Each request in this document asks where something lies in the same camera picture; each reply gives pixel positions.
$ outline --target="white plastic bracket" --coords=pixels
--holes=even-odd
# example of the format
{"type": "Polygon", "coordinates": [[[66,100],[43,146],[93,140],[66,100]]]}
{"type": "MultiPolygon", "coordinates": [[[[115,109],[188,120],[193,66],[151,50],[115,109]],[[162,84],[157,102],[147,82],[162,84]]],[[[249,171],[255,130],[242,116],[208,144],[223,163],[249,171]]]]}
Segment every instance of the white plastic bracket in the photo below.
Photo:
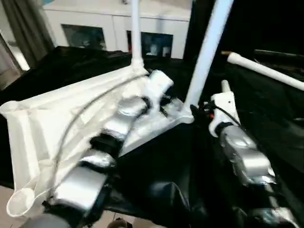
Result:
{"type": "MultiPolygon", "coordinates": [[[[214,94],[211,97],[211,100],[214,101],[214,104],[225,111],[227,111],[230,115],[232,115],[238,122],[239,122],[239,117],[238,117],[238,112],[236,108],[236,103],[234,99],[234,94],[230,90],[230,86],[228,81],[224,80],[222,81],[222,90],[223,92],[220,94],[214,94]]],[[[237,125],[236,122],[234,122],[229,116],[227,116],[225,113],[223,113],[219,109],[214,110],[214,118],[209,124],[209,132],[212,136],[218,137],[217,134],[215,133],[216,127],[220,123],[228,123],[231,122],[234,125],[237,125]]]]}

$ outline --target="curtain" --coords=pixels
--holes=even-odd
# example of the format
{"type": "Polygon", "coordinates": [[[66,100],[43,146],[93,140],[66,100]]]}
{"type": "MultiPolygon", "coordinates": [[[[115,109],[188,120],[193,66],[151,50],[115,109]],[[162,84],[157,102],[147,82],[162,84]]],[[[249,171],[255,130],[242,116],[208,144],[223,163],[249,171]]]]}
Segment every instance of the curtain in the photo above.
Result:
{"type": "Polygon", "coordinates": [[[21,75],[21,69],[0,31],[0,90],[4,90],[21,75]]]}
{"type": "Polygon", "coordinates": [[[28,65],[35,67],[54,48],[37,7],[32,0],[2,0],[2,4],[17,45],[28,65]]]}

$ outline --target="white tube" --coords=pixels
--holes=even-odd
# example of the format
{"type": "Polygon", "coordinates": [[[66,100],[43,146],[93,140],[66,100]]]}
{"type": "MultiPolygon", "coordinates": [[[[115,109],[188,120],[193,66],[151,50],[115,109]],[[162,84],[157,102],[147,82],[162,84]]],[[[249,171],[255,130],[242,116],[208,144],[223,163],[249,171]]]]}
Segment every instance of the white tube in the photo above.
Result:
{"type": "Polygon", "coordinates": [[[229,82],[227,80],[223,80],[221,82],[221,85],[222,85],[222,92],[223,93],[231,91],[230,86],[229,86],[229,82]]]}
{"type": "Polygon", "coordinates": [[[132,0],[132,61],[133,68],[143,68],[139,0],[132,0]]]}
{"type": "Polygon", "coordinates": [[[268,76],[270,78],[273,78],[275,80],[278,80],[280,82],[283,82],[287,85],[290,85],[294,88],[300,89],[300,90],[304,90],[304,82],[301,82],[299,80],[296,80],[290,76],[287,76],[285,74],[282,74],[276,70],[273,70],[271,68],[268,68],[266,66],[263,66],[261,64],[258,64],[254,61],[251,61],[247,58],[242,57],[241,55],[232,52],[228,59],[228,62],[232,63],[232,64],[237,64],[241,67],[245,67],[247,69],[253,70],[255,72],[258,72],[262,75],[268,76]]]}
{"type": "Polygon", "coordinates": [[[233,0],[217,0],[214,4],[185,101],[185,109],[187,111],[190,111],[190,105],[198,106],[232,3],[233,0]]]}

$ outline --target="silver robotic arm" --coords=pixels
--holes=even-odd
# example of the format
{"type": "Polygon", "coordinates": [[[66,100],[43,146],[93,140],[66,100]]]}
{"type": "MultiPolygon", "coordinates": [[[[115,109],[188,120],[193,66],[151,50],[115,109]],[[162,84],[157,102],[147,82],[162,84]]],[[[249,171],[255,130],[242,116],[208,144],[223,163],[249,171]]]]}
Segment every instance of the silver robotic arm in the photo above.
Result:
{"type": "Polygon", "coordinates": [[[240,125],[234,95],[227,81],[223,92],[215,94],[206,107],[214,109],[209,125],[211,135],[219,138],[225,156],[242,186],[246,224],[242,227],[299,228],[285,197],[282,195],[269,159],[240,125]]]}
{"type": "Polygon", "coordinates": [[[143,97],[119,101],[100,134],[90,140],[91,148],[56,187],[43,214],[29,219],[20,228],[81,228],[100,219],[112,189],[110,180],[116,159],[133,124],[159,105],[163,93],[173,84],[160,71],[152,72],[149,79],[143,97]]]}

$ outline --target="black wire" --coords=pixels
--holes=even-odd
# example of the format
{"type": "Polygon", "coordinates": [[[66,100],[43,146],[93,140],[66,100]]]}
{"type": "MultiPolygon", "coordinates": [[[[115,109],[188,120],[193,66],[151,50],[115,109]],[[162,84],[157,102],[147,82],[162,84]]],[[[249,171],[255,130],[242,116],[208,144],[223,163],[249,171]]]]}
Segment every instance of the black wire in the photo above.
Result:
{"type": "Polygon", "coordinates": [[[119,83],[117,85],[115,85],[114,87],[112,87],[111,89],[108,89],[107,91],[103,92],[102,94],[98,95],[96,98],[94,98],[93,100],[91,100],[90,102],[88,102],[75,116],[74,118],[72,119],[72,121],[69,123],[69,125],[67,126],[62,138],[61,138],[61,141],[60,141],[60,146],[59,146],[59,149],[58,149],[58,152],[55,156],[55,166],[54,166],[54,171],[53,171],[53,177],[50,179],[49,181],[49,184],[48,184],[48,188],[49,188],[49,191],[48,191],[48,195],[47,195],[47,202],[49,202],[49,200],[51,199],[52,195],[53,195],[53,186],[55,185],[55,181],[56,181],[56,174],[57,174],[57,171],[58,171],[58,166],[59,166],[59,162],[61,160],[61,155],[62,155],[62,148],[63,148],[63,145],[65,143],[65,140],[66,140],[66,137],[67,137],[67,134],[69,133],[69,131],[71,130],[72,126],[74,125],[74,123],[76,122],[76,120],[79,118],[79,116],[84,112],[86,111],[91,105],[93,105],[96,101],[98,101],[99,99],[101,99],[102,97],[104,97],[105,95],[107,95],[108,93],[112,92],[113,90],[125,85],[125,84],[128,84],[138,78],[141,78],[145,75],[141,75],[141,76],[136,76],[136,77],[133,77],[131,79],[128,79],[122,83],[119,83]]]}
{"type": "Polygon", "coordinates": [[[221,110],[223,113],[225,113],[230,119],[232,119],[240,128],[243,128],[241,123],[237,121],[236,118],[234,118],[229,112],[227,112],[225,109],[222,109],[221,107],[218,107],[217,105],[213,105],[214,108],[221,110]]]}

